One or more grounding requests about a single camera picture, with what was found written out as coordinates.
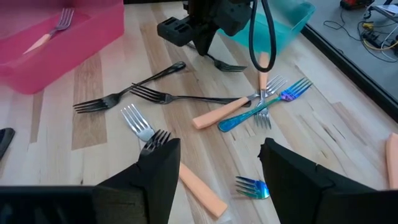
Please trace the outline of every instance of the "wooden countertop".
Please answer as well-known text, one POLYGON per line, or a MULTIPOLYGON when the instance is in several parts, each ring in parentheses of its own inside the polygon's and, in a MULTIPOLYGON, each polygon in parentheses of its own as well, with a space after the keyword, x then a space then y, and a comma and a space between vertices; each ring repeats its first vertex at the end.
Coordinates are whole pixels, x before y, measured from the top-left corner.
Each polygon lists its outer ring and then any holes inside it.
POLYGON ((118 92, 180 60, 187 63, 184 71, 148 86, 178 95, 251 94, 258 74, 246 48, 215 37, 211 54, 249 65, 243 73, 222 73, 210 59, 158 37, 157 23, 184 14, 180 2, 126 6, 126 33, 44 91, 27 96, 1 87, 0 127, 17 134, 0 163, 0 184, 95 185, 125 169, 144 145, 120 113, 134 103, 155 129, 182 139, 182 161, 229 205, 216 221, 180 181, 170 223, 278 223, 271 199, 250 200, 234 188, 236 175, 263 179, 257 155, 265 137, 360 183, 387 188, 384 140, 398 132, 397 123, 302 35, 278 56, 270 76, 288 78, 286 86, 308 77, 314 85, 299 99, 271 107, 272 130, 252 118, 228 133, 215 125, 196 130, 192 118, 220 105, 155 105, 131 95, 105 113, 73 112, 74 103, 118 92))

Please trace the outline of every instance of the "teal plastic bin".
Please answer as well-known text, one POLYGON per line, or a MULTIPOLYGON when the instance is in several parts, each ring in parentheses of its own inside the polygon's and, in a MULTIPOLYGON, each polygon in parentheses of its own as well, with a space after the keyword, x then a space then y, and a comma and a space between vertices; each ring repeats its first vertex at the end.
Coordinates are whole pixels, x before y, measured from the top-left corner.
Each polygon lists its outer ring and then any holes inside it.
MULTIPOLYGON (((274 19, 277 53, 279 54, 304 28, 314 13, 315 6, 309 2, 298 0, 268 0, 268 3, 274 19)), ((249 47, 249 23, 243 30, 229 38, 249 47)), ((254 24, 254 50, 270 52, 267 19, 260 1, 257 4, 256 23, 254 24)))

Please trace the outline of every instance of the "iridescent fork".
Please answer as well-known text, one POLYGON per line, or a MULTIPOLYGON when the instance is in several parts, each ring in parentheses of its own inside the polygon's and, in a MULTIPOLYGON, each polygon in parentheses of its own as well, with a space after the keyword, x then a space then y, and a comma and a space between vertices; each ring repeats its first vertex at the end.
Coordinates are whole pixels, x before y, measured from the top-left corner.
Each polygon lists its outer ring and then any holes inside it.
POLYGON ((270 100, 270 102, 260 106, 260 107, 255 107, 253 110, 248 111, 246 113, 243 113, 241 115, 237 115, 232 118, 225 119, 218 123, 218 129, 220 129, 223 132, 227 132, 235 128, 237 125, 242 123, 243 121, 247 120, 250 118, 250 116, 254 115, 258 111, 270 106, 273 103, 276 103, 278 101, 293 101, 297 99, 299 96, 301 96, 310 86, 312 85, 312 82, 308 80, 307 78, 302 78, 296 83, 294 83, 291 87, 288 89, 284 90, 280 95, 273 99, 270 100))
POLYGON ((246 177, 237 176, 236 191, 254 199, 265 199, 269 197, 269 191, 265 182, 252 180, 246 177))

